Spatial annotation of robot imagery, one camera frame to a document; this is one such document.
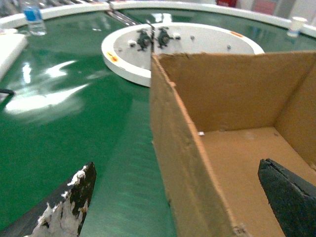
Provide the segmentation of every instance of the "water bottle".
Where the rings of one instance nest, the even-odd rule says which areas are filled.
[[[40,13],[37,0],[20,0],[21,10],[24,12],[32,35],[43,36],[46,34],[46,27]]]

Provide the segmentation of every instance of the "blue bottle label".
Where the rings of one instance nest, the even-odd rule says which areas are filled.
[[[42,20],[40,8],[37,6],[28,6],[24,9],[24,14],[28,21]]]

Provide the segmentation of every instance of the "green conveyor belt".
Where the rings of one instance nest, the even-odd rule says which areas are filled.
[[[289,39],[285,29],[232,16],[122,13],[140,22],[164,13],[173,21],[227,28],[266,52],[316,49],[312,37]],[[98,175],[82,237],[176,236],[151,144],[149,89],[115,75],[102,59],[103,38],[123,25],[103,12],[45,23],[48,34],[29,37],[0,81],[0,88],[17,93],[0,105],[0,229],[93,161]]]

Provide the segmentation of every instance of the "paper cup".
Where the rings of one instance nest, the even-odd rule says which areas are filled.
[[[298,37],[300,30],[307,23],[307,19],[303,17],[294,16],[292,18],[291,26],[287,32],[290,37]]]

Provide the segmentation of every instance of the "cardboard box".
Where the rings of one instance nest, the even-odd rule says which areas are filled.
[[[258,167],[316,185],[316,52],[153,55],[150,100],[178,236],[284,236]]]

